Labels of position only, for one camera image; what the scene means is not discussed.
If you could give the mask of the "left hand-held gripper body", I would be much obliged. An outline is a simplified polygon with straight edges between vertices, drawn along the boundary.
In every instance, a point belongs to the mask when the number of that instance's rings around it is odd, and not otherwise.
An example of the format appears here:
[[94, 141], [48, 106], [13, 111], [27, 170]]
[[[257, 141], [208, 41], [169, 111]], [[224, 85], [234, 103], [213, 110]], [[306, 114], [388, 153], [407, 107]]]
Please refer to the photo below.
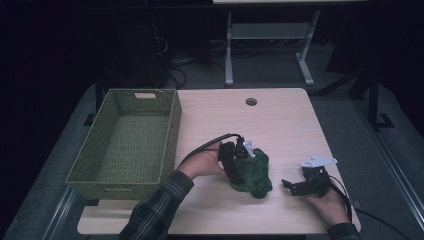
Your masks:
[[219, 146], [218, 160], [221, 162], [255, 157], [252, 142], [246, 141], [243, 137], [238, 137], [236, 142], [226, 142]]

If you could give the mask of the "green woven basket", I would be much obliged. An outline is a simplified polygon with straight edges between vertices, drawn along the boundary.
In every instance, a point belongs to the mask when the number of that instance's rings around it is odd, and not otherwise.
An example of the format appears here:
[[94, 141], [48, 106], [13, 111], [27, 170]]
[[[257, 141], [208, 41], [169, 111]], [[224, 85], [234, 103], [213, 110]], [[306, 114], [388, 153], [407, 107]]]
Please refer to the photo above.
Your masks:
[[174, 170], [182, 107], [173, 89], [111, 89], [66, 183], [87, 199], [141, 200]]

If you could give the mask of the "person's right hand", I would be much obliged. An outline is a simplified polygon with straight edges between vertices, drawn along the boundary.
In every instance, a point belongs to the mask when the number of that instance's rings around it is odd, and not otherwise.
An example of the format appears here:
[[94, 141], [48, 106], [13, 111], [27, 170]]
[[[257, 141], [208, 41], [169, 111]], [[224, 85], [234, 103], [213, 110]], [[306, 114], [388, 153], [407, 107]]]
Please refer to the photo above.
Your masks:
[[345, 204], [334, 190], [329, 189], [322, 197], [308, 195], [304, 196], [303, 199], [318, 211], [329, 226], [350, 223]]

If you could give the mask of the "white metal rack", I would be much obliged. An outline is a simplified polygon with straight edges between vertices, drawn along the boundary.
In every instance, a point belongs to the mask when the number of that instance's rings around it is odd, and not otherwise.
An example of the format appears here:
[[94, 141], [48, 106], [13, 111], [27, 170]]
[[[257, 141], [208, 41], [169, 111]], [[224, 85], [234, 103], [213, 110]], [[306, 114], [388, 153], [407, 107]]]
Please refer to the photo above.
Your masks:
[[[278, 7], [288, 7], [292, 4], [294, 7], [306, 4], [336, 4], [336, 3], [355, 3], [361, 0], [212, 0], [213, 4], [222, 7], [252, 7], [258, 10], [260, 7], [276, 10]], [[234, 85], [233, 62], [232, 62], [232, 44], [236, 40], [303, 40], [304, 46], [300, 52], [295, 54], [300, 72], [307, 86], [313, 86], [315, 81], [307, 65], [306, 57], [311, 45], [321, 9], [314, 9], [308, 14], [307, 20], [289, 20], [279, 22], [257, 21], [241, 23], [233, 19], [234, 10], [227, 12], [226, 25], [226, 53], [225, 53], [225, 85]]]

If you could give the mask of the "black metal stand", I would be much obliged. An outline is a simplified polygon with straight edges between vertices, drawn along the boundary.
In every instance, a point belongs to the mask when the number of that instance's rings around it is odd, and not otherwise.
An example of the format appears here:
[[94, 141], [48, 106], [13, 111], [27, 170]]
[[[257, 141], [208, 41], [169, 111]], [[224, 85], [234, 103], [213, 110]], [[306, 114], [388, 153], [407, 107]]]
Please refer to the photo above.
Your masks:
[[351, 99], [360, 100], [368, 94], [367, 120], [375, 131], [393, 128], [394, 124], [386, 113], [378, 111], [379, 81], [376, 73], [369, 68], [361, 68], [349, 91]]

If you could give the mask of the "green fleece garment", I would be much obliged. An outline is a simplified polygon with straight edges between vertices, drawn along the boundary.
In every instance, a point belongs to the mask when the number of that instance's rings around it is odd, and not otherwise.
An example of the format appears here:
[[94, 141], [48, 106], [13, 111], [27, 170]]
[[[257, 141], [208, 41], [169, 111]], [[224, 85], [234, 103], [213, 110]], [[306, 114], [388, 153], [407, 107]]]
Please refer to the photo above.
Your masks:
[[253, 150], [255, 157], [237, 160], [235, 167], [243, 183], [230, 182], [230, 186], [238, 192], [249, 192], [254, 198], [262, 199], [273, 190], [269, 178], [269, 157], [261, 149]]

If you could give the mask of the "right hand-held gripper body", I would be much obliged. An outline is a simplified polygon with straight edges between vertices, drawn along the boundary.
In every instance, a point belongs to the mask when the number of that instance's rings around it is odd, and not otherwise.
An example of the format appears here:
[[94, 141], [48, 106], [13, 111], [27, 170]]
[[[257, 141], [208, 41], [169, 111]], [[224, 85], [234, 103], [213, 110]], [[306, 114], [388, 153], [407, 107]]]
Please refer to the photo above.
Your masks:
[[300, 195], [318, 195], [319, 197], [325, 195], [331, 185], [331, 180], [325, 167], [337, 163], [338, 161], [335, 158], [313, 155], [301, 162], [300, 166], [305, 181], [301, 183]]

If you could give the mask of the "metal floor rail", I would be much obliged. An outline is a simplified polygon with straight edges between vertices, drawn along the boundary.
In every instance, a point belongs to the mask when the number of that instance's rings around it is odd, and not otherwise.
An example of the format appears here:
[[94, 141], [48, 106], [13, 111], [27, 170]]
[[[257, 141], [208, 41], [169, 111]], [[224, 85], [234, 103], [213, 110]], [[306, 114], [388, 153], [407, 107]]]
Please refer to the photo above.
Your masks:
[[381, 119], [381, 122], [377, 121], [376, 123], [373, 123], [369, 117], [369, 108], [366, 107], [364, 103], [354, 101], [353, 105], [358, 112], [361, 121], [364, 123], [367, 131], [370, 133], [379, 151], [383, 155], [389, 172], [392, 175], [403, 198], [405, 199], [411, 213], [420, 226], [420, 229], [424, 232], [424, 201], [417, 194], [405, 172], [399, 165], [397, 158], [381, 134], [382, 129], [394, 129], [395, 126], [393, 122], [390, 120], [386, 113], [378, 113], [377, 118]]
[[58, 239], [59, 233], [66, 222], [67, 216], [72, 208], [75, 198], [76, 191], [71, 187], [66, 187], [54, 210], [53, 216], [47, 225], [42, 240]]

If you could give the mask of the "person's left hand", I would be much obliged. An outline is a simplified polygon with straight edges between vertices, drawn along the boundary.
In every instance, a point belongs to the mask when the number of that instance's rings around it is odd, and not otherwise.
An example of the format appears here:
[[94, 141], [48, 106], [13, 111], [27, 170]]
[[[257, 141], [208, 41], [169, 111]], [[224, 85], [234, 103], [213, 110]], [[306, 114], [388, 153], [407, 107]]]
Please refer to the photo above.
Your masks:
[[215, 143], [205, 151], [194, 154], [180, 164], [177, 170], [184, 173], [190, 179], [212, 175], [226, 178], [225, 171], [218, 164], [219, 146], [219, 143]]

